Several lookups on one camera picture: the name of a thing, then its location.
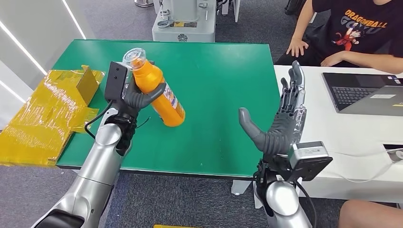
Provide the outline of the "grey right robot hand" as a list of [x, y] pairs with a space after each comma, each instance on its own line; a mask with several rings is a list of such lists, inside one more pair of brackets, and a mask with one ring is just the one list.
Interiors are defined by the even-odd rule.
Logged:
[[262, 131], [252, 121], [247, 108], [238, 110], [239, 123], [257, 149], [267, 155], [287, 154], [293, 143], [300, 141], [307, 109], [305, 103], [305, 75], [298, 61], [288, 71], [290, 81], [281, 79], [282, 94], [271, 127]]

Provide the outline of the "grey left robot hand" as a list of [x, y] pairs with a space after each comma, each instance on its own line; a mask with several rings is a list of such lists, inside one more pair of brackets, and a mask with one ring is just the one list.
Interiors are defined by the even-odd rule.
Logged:
[[133, 77], [124, 97], [124, 103], [131, 109], [129, 115], [136, 119], [143, 108], [150, 105], [164, 93], [165, 88], [166, 83], [159, 83], [154, 90], [144, 94], [136, 84], [135, 78]]

